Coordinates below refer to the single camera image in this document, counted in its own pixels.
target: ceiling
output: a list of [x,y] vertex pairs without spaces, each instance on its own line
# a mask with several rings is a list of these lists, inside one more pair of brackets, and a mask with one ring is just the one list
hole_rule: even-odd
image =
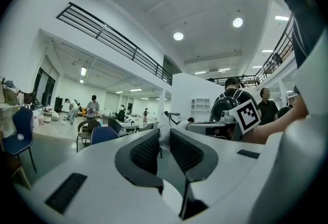
[[[114,66],[104,59],[86,54],[68,43],[47,36],[50,50],[54,50],[59,60],[64,76],[84,84],[105,89],[108,92],[123,91],[122,95],[129,97],[159,97],[161,89],[124,69]],[[87,73],[82,76],[81,68],[86,67]],[[130,92],[130,89],[141,88],[140,92]]]
[[[112,1],[142,24],[152,38],[159,43],[168,42],[163,47],[178,52],[187,72],[230,68],[223,76],[245,73],[257,52],[271,3],[271,0]],[[237,17],[243,19],[240,28],[232,25]],[[145,19],[158,32],[144,24]],[[175,32],[183,33],[183,40],[174,40]]]

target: balcony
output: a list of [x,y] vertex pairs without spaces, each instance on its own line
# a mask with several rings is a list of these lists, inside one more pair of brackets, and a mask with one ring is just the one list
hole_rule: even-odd
[[172,75],[159,63],[124,35],[78,5],[69,2],[57,19],[97,39],[172,85]]

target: navy chair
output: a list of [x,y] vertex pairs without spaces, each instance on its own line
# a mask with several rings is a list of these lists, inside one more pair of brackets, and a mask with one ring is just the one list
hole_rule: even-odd
[[94,128],[91,134],[91,144],[97,144],[119,138],[111,127]]
[[[35,164],[31,153],[31,145],[33,144],[33,111],[22,107],[12,117],[16,132],[8,137],[3,138],[4,149],[13,156],[18,156],[25,150],[29,150],[34,171]],[[19,140],[17,135],[24,136],[23,140]]]

